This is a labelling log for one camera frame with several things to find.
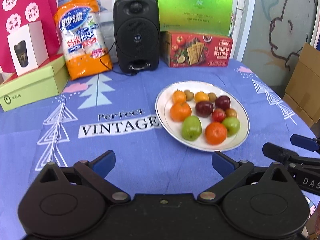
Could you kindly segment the light green shoe box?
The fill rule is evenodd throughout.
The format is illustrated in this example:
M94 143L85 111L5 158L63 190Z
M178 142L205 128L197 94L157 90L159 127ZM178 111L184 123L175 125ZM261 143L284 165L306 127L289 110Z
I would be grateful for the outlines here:
M39 68L21 76L16 73L1 83L1 107L9 110L61 94L69 80L65 58L54 55Z

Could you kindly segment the dark red plum back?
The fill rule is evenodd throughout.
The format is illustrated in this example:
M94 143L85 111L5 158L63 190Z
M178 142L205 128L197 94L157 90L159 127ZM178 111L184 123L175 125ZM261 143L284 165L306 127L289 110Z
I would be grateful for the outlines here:
M218 97L214 102L215 108L227 110L231 107L231 100L228 96L222 95Z

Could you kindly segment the pink paper bag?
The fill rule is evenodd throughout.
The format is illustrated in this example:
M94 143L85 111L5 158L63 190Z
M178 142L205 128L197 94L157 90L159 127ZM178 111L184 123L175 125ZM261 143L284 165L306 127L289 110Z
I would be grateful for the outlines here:
M1 69L15 71L8 44L8 35L19 27L41 21L49 56L60 48L53 16L57 11L56 0L1 0Z

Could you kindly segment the large green jujube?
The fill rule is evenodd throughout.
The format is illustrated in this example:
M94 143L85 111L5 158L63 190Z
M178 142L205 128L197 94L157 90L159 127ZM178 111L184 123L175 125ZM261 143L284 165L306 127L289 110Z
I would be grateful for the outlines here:
M191 115L182 123L181 135L187 141L195 141L202 133L202 125L200 119Z

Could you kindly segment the orange paper cup package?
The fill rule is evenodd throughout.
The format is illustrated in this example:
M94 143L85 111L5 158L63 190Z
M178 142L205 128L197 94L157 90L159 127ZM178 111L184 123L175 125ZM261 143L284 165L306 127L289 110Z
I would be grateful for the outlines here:
M99 14L98 0L71 0L58 7L54 15L71 80L113 69Z

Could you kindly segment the small green jujube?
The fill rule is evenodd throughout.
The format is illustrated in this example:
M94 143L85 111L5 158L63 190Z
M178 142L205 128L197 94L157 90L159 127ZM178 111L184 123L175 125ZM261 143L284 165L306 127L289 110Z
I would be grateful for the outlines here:
M227 117L223 120L222 124L225 126L227 129L227 136L231 137L238 133L240 129L240 121L236 117Z

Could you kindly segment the yellow orange kumquat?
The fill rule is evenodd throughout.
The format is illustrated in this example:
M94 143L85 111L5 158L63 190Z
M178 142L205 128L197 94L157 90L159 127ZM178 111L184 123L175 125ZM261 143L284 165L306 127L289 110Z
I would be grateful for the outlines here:
M201 102L201 101L210 101L208 94L204 92L197 92L194 95L194 100L196 103Z

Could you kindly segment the red cherry tomato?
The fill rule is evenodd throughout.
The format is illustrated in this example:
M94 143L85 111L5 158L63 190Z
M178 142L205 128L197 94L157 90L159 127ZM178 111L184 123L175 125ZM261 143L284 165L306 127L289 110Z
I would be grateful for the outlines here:
M223 109L217 108L212 113L212 121L213 122L223 122L223 120L226 118L226 113Z

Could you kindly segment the red cracker box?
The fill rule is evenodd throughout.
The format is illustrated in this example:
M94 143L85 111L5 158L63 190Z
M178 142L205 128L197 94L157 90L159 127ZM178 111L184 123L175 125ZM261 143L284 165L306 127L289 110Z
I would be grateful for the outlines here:
M233 40L227 36L179 32L161 33L161 57L174 68L226 67Z

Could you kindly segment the big orange tangerine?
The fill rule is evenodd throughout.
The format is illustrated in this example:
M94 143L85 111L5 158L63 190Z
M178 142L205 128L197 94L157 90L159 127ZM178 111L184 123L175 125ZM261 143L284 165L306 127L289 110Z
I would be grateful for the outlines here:
M219 122L212 122L206 127L204 136L210 145L221 144L227 138L227 128Z

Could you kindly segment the brown longan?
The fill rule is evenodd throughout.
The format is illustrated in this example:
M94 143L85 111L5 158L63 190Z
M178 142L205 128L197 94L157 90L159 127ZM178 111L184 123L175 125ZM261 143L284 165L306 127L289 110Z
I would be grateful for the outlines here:
M217 96L215 93L208 93L208 98L209 98L210 102L214 103L215 100L217 99Z
M191 92L190 90L185 90L184 91L185 97L186 97L186 101L191 101L194 99L194 93Z

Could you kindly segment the small orange kumquat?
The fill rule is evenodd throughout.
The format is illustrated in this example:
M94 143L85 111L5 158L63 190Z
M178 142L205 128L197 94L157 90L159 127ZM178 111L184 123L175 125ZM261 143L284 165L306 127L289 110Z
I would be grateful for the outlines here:
M173 104L184 103L187 100L186 94L181 90L176 90L171 96Z

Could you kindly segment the cardboard box on floor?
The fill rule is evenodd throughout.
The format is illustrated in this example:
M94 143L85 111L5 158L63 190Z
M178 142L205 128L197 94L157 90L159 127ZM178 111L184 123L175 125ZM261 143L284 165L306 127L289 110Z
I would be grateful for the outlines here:
M319 121L319 50L304 44L283 100L309 126Z

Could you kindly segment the brownish orange tomato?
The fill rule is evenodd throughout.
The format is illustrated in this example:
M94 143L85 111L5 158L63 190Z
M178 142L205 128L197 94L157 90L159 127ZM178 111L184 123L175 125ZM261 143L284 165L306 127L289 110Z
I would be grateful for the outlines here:
M238 114L236 112L236 110L234 110L233 108L229 108L229 109L226 109L225 110L225 114L226 114L226 117L235 117L237 118L238 117Z

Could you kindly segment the black speaker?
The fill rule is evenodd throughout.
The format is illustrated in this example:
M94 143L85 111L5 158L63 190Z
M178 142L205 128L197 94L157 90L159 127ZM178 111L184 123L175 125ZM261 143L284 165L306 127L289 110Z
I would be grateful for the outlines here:
M122 72L135 75L158 67L161 34L157 0L117 0L113 26Z

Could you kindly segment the dark red plum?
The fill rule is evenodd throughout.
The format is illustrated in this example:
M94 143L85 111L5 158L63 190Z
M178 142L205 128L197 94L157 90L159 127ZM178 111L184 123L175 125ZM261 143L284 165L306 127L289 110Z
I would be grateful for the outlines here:
M196 115L200 117L208 117L212 114L214 106L210 101L201 101L195 105Z
M231 107L231 100L228 96L222 95L218 97L214 102L215 108L227 110Z

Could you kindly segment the white coffee cup box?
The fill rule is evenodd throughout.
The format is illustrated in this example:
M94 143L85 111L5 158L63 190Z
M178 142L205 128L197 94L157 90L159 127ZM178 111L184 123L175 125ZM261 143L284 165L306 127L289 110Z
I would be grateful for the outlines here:
M8 35L8 43L17 76L37 69L49 57L41 21L13 31Z

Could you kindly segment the dark red plum front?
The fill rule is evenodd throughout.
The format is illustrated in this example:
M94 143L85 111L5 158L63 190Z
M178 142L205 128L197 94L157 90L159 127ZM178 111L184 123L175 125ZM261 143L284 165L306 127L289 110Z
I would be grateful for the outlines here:
M195 105L196 115L200 117L208 117L212 114L214 106L210 101L201 101Z

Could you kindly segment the shiny green gift box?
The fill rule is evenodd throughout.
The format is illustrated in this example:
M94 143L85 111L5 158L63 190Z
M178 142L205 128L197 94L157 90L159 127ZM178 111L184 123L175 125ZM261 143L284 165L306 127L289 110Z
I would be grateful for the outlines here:
M233 0L157 0L160 31L227 36Z

